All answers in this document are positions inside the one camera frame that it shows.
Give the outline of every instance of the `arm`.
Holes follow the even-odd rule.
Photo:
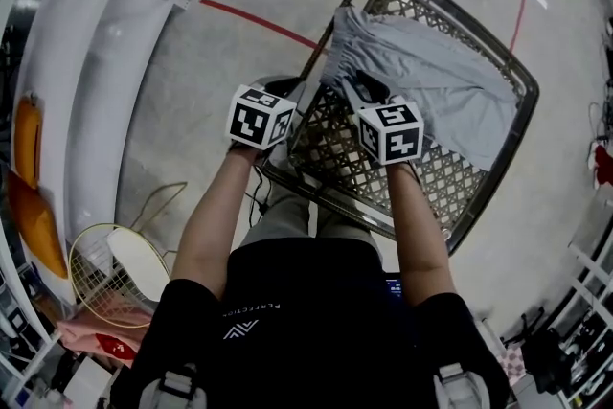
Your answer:
[[[443,234],[411,168],[387,167],[404,298],[416,306],[438,293],[455,293]]]
[[[183,230],[173,280],[192,280],[221,298],[240,204],[257,155],[253,148],[228,152]]]

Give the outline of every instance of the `black t-shirt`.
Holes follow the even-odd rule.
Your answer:
[[[461,363],[492,409],[509,383],[461,297],[409,308],[374,248],[348,239],[276,239],[234,251],[220,302],[168,284],[130,373],[133,399],[166,370],[197,366],[208,407],[437,407],[433,374]]]

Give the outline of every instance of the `person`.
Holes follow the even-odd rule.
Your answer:
[[[368,231],[320,209],[310,238],[308,201],[282,187],[231,253],[257,156],[231,149],[188,220],[131,369],[132,406],[189,366],[209,408],[438,407],[434,376],[459,363],[485,381],[491,408],[505,407],[509,383],[456,293],[412,168],[387,167],[399,298]]]

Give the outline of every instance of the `floor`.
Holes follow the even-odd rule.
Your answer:
[[[317,40],[341,0],[216,0]],[[455,0],[503,42],[511,43],[521,0]],[[460,292],[502,335],[522,312],[553,307],[573,263],[566,246],[593,196],[585,168],[592,134],[588,104],[602,100],[603,0],[526,0],[514,52],[541,97],[521,148],[495,197],[452,258]],[[125,151],[119,222],[129,223],[160,185],[187,189],[145,230],[173,250],[207,189],[228,142],[227,107],[241,83],[297,74],[309,48],[257,24],[193,0],[173,15],[148,67]],[[251,188],[257,184],[252,179]],[[239,242],[248,229],[243,203]],[[397,270],[394,245],[377,238],[385,267]]]

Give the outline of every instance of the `orange object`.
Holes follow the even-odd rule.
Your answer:
[[[13,152],[15,169],[33,190],[38,188],[42,116],[29,97],[19,101],[15,115]]]
[[[68,270],[57,238],[56,221],[47,202],[11,171],[8,195],[12,219],[28,249],[47,269],[67,279]]]

